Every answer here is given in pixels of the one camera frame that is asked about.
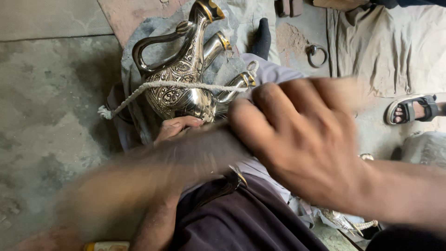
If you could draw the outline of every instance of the foot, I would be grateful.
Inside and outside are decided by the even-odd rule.
[[[413,110],[415,111],[415,119],[417,118],[421,118],[424,117],[424,107],[422,107],[422,105],[420,105],[420,103],[417,102],[413,102]],[[395,109],[395,118],[393,119],[393,122],[395,123],[399,123],[401,122],[403,119],[401,118],[403,114],[403,109],[401,109],[399,106],[398,108]]]
[[[262,18],[259,28],[254,35],[254,44],[249,53],[268,60],[269,48],[271,47],[271,33],[269,32],[268,19]]]

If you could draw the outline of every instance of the iron ring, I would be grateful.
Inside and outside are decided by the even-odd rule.
[[[324,53],[324,62],[322,62],[321,64],[315,64],[313,62],[312,56],[316,55],[316,51],[320,49],[323,53]],[[325,47],[323,46],[316,46],[316,45],[310,45],[309,47],[307,47],[307,55],[308,55],[308,62],[310,63],[311,66],[313,66],[314,68],[320,68],[322,65],[324,65],[327,60],[328,60],[328,51],[327,49],[325,49]]]

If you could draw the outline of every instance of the black sock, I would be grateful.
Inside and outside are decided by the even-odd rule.
[[[259,28],[254,35],[254,44],[251,47],[251,51],[254,55],[257,55],[265,60],[268,60],[269,48],[271,47],[271,33],[268,27],[268,18],[262,18],[259,22]]]

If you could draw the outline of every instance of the yellow bottle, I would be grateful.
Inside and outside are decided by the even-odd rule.
[[[95,242],[86,244],[84,251],[128,251],[129,247],[129,242]]]

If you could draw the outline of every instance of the finger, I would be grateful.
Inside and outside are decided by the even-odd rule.
[[[165,120],[161,124],[160,133],[155,143],[177,135],[187,126],[198,127],[201,125],[203,125],[203,120],[195,118],[193,116],[176,117],[173,119]]]
[[[183,128],[186,126],[190,126],[190,127],[202,126],[204,123],[203,120],[196,118],[194,116],[183,116],[183,117],[176,117],[176,118],[169,119],[169,120],[164,120],[161,126],[162,127],[163,126],[171,126],[178,122],[181,123]]]
[[[338,120],[333,112],[327,108],[308,79],[294,79],[280,83],[279,86],[296,110],[313,122],[312,126],[306,126],[304,131],[304,135],[309,140],[318,138],[320,131],[325,134],[330,133],[333,136],[341,135],[342,130],[339,127]]]
[[[290,119],[299,120],[301,117],[282,89],[274,83],[255,88],[252,91],[252,100],[277,131],[289,130]]]
[[[328,108],[350,114],[359,106],[355,79],[318,78],[311,81]]]
[[[275,130],[249,100],[239,98],[232,101],[228,118],[232,130],[255,155],[268,151],[275,138]]]
[[[354,138],[356,125],[352,111],[360,106],[360,101],[357,98],[356,80],[353,78],[319,78],[311,81],[327,107],[335,111],[334,115],[344,132],[350,138]]]

